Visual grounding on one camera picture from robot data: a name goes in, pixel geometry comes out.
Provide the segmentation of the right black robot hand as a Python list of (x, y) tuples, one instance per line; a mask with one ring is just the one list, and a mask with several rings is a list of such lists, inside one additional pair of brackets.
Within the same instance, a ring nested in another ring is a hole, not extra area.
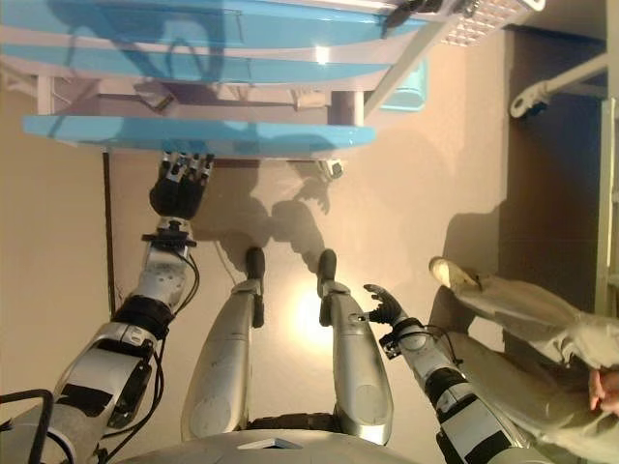
[(389, 325), (393, 334), (400, 334), (403, 322), (408, 319), (398, 300), (385, 288), (377, 284), (367, 283), (364, 289), (377, 302), (375, 309), (365, 313), (370, 322)]

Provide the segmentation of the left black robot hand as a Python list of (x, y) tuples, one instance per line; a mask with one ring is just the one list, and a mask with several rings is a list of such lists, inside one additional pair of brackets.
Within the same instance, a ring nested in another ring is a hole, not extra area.
[(160, 217), (192, 219), (211, 177), (213, 154), (164, 152), (157, 182), (149, 192), (151, 207)]

